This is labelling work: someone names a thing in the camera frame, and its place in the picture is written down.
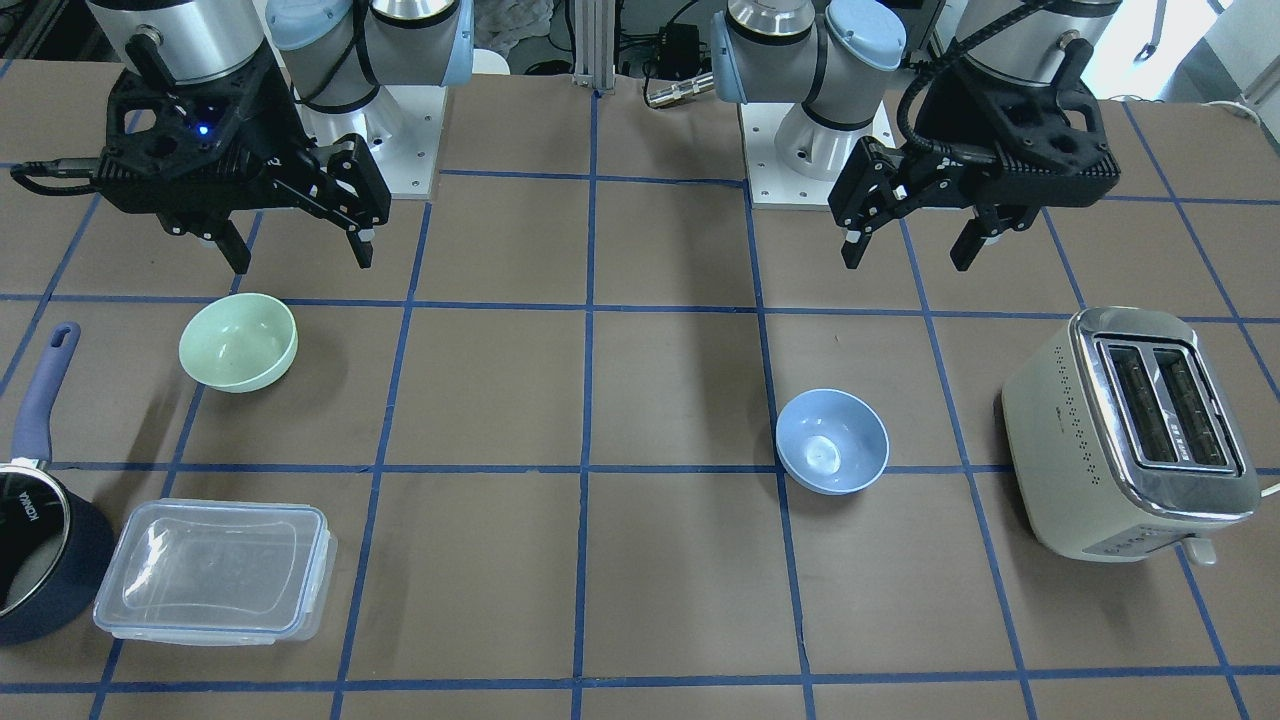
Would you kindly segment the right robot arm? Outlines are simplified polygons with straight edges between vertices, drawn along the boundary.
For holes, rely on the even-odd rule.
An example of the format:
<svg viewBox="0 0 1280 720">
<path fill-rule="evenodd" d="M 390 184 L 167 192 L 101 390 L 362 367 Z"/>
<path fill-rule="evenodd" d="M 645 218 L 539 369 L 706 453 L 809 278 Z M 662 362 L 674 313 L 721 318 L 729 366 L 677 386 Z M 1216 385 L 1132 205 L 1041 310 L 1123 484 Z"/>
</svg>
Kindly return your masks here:
<svg viewBox="0 0 1280 720">
<path fill-rule="evenodd" d="M 90 186 L 166 233 L 251 252 L 237 211 L 297 208 L 338 227 L 361 268 L 388 222 L 387 141 L 351 126 L 319 138 L 305 114 L 353 117 L 393 85 L 472 73 L 471 1 L 91 1 L 124 61 Z"/>
</svg>

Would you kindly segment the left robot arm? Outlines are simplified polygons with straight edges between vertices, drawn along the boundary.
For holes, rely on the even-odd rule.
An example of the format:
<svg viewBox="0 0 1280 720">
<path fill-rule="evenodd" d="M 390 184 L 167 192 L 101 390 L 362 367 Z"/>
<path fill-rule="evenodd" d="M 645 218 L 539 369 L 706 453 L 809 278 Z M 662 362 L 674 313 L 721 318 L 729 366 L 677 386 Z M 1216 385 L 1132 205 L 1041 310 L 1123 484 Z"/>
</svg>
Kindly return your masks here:
<svg viewBox="0 0 1280 720">
<path fill-rule="evenodd" d="M 920 208 L 970 208 L 950 251 L 966 270 L 1044 208 L 1088 208 L 1121 170 L 1082 76 L 1115 1 L 970 1 L 947 51 L 918 68 L 892 149 L 870 133 L 906 28 L 878 1 L 731 1 L 714 15 L 712 74 L 726 102 L 786 102 L 781 147 L 832 181 L 828 206 L 855 269 L 882 227 Z"/>
</svg>

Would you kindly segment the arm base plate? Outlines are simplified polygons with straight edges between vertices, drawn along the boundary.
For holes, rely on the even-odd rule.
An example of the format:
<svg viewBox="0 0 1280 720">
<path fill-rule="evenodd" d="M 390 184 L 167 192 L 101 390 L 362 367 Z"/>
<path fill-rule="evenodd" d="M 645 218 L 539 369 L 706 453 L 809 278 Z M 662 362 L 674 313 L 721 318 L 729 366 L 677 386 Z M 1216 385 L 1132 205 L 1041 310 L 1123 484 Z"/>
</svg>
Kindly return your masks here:
<svg viewBox="0 0 1280 720">
<path fill-rule="evenodd" d="M 739 118 L 755 208 L 826 210 L 835 181 L 859 138 L 896 145 L 883 102 L 868 126 L 852 131 L 824 127 L 800 105 L 787 102 L 742 104 Z"/>
<path fill-rule="evenodd" d="M 393 199 L 429 200 L 436 179 L 448 90 L 438 86 L 384 86 L 364 108 L 335 114 L 298 106 L 306 131 L 320 145 L 358 133 Z"/>
</svg>

